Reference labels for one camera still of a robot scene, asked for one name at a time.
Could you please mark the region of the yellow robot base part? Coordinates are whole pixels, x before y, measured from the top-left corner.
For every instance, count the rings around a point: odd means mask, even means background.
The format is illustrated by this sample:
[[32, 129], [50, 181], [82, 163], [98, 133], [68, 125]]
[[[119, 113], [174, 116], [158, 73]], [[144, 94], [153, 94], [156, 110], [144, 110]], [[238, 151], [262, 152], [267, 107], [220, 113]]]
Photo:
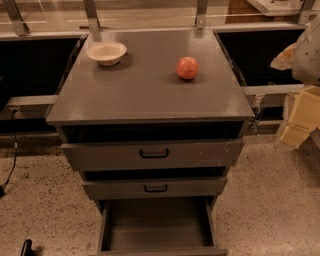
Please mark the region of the yellow robot base part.
[[293, 99], [280, 141], [289, 147], [298, 148], [320, 126], [320, 87], [304, 87]]

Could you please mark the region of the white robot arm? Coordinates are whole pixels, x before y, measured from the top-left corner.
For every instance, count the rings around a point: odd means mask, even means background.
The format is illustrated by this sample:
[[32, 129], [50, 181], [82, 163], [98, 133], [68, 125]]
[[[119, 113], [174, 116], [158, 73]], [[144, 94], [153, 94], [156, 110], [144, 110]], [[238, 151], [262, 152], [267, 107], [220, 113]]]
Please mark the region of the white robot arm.
[[320, 85], [320, 14], [294, 44], [272, 60], [270, 67], [280, 71], [290, 69], [294, 79], [304, 84]]

